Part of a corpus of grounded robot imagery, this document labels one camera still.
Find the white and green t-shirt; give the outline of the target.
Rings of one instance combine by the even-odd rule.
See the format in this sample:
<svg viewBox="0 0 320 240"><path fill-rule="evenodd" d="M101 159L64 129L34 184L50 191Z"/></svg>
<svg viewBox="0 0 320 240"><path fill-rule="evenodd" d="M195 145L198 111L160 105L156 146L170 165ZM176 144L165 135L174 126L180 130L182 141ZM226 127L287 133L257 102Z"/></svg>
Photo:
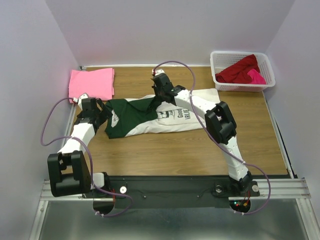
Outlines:
<svg viewBox="0 0 320 240"><path fill-rule="evenodd" d="M108 138L185 132L201 128L193 112L173 104L162 102L156 109L149 110L154 97L151 94L140 99L121 98L107 101L106 107L112 113L105 129Z"/></svg>

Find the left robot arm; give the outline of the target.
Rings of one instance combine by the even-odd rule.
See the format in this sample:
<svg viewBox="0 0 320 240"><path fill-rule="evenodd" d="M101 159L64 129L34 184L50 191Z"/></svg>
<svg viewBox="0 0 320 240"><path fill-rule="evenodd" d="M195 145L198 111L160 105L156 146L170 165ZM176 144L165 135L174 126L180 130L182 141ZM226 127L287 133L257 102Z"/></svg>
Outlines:
<svg viewBox="0 0 320 240"><path fill-rule="evenodd" d="M100 197L111 193L111 184L103 179L93 185L93 167L88 167L85 153L88 144L95 137L100 126L111 116L112 112L100 98L90 97L86 93L72 99L81 112L77 115L70 136L64 146L47 158L51 193L54 197L87 194L92 189Z"/></svg>

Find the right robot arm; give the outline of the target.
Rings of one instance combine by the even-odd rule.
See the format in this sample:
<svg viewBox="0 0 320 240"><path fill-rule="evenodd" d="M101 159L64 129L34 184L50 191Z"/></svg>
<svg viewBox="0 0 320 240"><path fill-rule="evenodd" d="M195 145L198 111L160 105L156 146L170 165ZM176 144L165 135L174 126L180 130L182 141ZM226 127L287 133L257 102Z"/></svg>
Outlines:
<svg viewBox="0 0 320 240"><path fill-rule="evenodd" d="M237 124L227 103L215 103L196 96L181 85L174 86L164 71L152 75L157 100L194 113L209 138L221 149L227 164L230 189L242 195L252 189L253 176L243 160L237 142Z"/></svg>

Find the folded pink t-shirt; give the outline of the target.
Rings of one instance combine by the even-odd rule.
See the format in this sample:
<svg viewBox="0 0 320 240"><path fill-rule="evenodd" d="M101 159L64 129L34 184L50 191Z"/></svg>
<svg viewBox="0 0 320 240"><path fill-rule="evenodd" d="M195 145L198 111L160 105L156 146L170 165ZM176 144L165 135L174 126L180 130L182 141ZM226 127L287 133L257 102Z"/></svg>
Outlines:
<svg viewBox="0 0 320 240"><path fill-rule="evenodd" d="M68 85L68 97L79 98L82 94L100 98L102 101L111 100L114 96L113 68L103 68L93 71L72 70Z"/></svg>

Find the white plastic basket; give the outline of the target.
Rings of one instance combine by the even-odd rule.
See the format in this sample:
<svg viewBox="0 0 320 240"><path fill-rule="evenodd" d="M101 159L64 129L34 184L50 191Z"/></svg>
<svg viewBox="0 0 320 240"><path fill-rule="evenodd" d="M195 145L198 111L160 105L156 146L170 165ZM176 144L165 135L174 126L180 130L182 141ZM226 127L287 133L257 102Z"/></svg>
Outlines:
<svg viewBox="0 0 320 240"><path fill-rule="evenodd" d="M249 55L255 55L260 75L264 78L266 84L221 83L217 81L216 74L222 72L226 68ZM210 67L212 79L215 84L215 88L218 91L262 92L263 90L272 88L276 85L271 63L267 55L264 53L245 51L213 51L210 54Z"/></svg>

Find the dark red t-shirt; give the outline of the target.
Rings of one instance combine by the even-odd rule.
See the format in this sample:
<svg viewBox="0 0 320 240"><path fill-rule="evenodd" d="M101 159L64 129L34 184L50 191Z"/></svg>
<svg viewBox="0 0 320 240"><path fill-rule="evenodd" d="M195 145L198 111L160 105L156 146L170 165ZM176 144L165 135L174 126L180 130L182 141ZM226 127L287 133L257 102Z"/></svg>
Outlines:
<svg viewBox="0 0 320 240"><path fill-rule="evenodd" d="M260 73L257 58L254 54L248 55L235 64L227 67L215 75L218 83L250 84L253 78L248 74L251 70Z"/></svg>

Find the magenta t-shirt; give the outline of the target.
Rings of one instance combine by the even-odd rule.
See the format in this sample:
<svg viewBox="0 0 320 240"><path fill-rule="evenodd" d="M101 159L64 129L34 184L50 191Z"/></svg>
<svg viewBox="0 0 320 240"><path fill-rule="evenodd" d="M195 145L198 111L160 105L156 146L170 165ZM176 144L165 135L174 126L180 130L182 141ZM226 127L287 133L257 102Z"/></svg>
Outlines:
<svg viewBox="0 0 320 240"><path fill-rule="evenodd" d="M252 85L265 85L266 80L255 69L248 71L247 75L251 78L250 84Z"/></svg>

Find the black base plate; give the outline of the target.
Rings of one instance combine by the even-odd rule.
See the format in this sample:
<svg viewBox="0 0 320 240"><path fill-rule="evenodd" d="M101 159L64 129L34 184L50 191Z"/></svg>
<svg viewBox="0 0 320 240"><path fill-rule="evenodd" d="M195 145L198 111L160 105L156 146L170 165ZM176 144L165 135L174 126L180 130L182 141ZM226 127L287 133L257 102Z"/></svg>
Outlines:
<svg viewBox="0 0 320 240"><path fill-rule="evenodd" d="M229 208L230 200L258 197L256 181L239 190L227 175L106 176L115 209Z"/></svg>

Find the aluminium frame rail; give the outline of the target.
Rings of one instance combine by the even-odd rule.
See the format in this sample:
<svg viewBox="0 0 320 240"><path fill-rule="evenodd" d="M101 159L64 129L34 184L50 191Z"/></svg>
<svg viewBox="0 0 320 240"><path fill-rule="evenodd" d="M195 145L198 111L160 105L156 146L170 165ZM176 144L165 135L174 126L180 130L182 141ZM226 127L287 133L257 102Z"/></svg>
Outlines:
<svg viewBox="0 0 320 240"><path fill-rule="evenodd" d="M264 200L268 197L268 183L265 179L257 179L259 187L259 196L251 199ZM300 178L287 178L287 179L270 179L271 194L270 199L310 199L311 194L305 179ZM82 194L74 194L67 196L54 197L50 189L50 182L46 180L43 183L40 195L40 201L90 201L98 200L100 198L84 197Z"/></svg>

